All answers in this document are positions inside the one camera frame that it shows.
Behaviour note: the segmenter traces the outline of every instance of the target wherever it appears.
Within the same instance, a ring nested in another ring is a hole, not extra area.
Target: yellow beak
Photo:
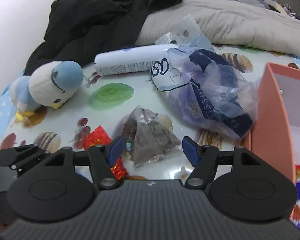
[[[57,109],[59,109],[62,105],[63,105],[63,103],[54,103],[54,104],[52,104],[51,107],[52,107],[53,109],[56,109],[56,110],[57,110]]]

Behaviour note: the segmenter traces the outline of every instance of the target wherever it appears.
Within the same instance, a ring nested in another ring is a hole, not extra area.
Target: orange box
[[[281,84],[284,84],[285,78],[289,78],[292,83],[298,83],[297,87],[286,87],[287,92],[295,90],[295,94],[287,95],[291,98],[286,99],[284,94],[285,100],[288,101],[287,105],[281,95],[276,76],[281,79]],[[280,171],[293,183],[296,183],[296,168],[290,121],[295,123],[295,119],[298,119],[299,124],[296,126],[300,126],[300,96],[294,96],[299,88],[300,70],[267,63],[259,87],[258,119],[243,142],[246,148]]]

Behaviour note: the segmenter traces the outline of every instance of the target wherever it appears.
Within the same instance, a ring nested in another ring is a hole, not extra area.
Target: metal screw
[[[190,186],[193,186],[193,187],[198,187],[198,186],[201,186],[203,184],[203,180],[200,179],[200,178],[191,178],[187,181],[187,183],[190,185]]]
[[[105,178],[101,180],[101,185],[105,187],[111,187],[116,183],[116,180],[113,178]]]

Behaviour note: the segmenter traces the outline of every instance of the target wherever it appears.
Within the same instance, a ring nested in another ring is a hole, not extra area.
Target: plush toy body
[[[24,117],[34,115],[41,105],[60,108],[74,95],[82,80],[82,68],[73,61],[53,61],[39,67],[31,76],[18,78],[10,87],[17,120],[24,122]]]

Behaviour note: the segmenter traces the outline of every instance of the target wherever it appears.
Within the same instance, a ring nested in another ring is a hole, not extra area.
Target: black jacket
[[[42,43],[30,56],[25,75],[51,61],[84,66],[96,54],[133,47],[146,17],[182,0],[56,0]]]

